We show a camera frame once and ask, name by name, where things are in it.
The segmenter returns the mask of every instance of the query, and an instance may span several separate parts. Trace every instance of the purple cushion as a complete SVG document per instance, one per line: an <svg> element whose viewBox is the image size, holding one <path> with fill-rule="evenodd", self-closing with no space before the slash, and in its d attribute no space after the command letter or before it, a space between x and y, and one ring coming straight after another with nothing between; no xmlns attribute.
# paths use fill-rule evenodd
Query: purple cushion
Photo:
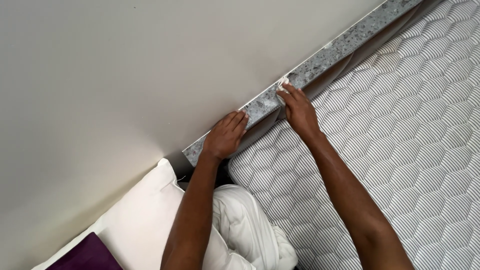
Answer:
<svg viewBox="0 0 480 270"><path fill-rule="evenodd" d="M47 270L122 270L108 248L90 233Z"/></svg>

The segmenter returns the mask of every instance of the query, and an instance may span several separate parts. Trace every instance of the white pillow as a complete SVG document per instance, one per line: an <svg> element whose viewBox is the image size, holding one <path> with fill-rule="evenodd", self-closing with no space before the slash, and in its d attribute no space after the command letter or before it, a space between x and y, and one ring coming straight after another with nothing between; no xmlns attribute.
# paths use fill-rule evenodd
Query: white pillow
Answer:
<svg viewBox="0 0 480 270"><path fill-rule="evenodd" d="M92 226L33 270L46 269L91 232L100 237L124 270L159 270L184 193L176 183L169 161L162 159ZM229 253L227 244L212 227L203 269L253 270L254 267L240 255Z"/></svg>

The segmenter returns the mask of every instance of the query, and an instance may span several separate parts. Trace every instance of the gray wall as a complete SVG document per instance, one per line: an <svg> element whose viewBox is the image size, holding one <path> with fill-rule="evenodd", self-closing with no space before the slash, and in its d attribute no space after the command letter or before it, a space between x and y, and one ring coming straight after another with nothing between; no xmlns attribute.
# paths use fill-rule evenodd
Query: gray wall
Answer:
<svg viewBox="0 0 480 270"><path fill-rule="evenodd" d="M0 269L47 259L381 3L0 2Z"/></svg>

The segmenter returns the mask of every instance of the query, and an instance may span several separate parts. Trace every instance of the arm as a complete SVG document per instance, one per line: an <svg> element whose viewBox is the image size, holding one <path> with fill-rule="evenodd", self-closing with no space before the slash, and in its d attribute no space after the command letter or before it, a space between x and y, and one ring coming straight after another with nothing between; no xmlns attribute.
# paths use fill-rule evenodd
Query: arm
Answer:
<svg viewBox="0 0 480 270"><path fill-rule="evenodd" d="M300 89L278 91L287 105L287 120L317 163L327 193L347 227L366 270L413 270L392 226L362 184L320 131L312 104Z"/></svg>
<svg viewBox="0 0 480 270"><path fill-rule="evenodd" d="M234 153L248 115L234 111L210 131L183 195L163 252L161 270L200 270L212 230L213 189L220 161Z"/></svg>

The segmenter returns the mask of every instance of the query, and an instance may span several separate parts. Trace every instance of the quilted mattress cover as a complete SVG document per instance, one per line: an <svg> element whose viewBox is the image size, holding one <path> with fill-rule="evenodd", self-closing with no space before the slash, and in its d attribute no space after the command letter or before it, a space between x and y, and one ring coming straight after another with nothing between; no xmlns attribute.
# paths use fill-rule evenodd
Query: quilted mattress cover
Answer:
<svg viewBox="0 0 480 270"><path fill-rule="evenodd" d="M416 269L480 270L480 0L445 0L313 99L321 129ZM361 269L308 149L281 120L229 163L299 268Z"/></svg>

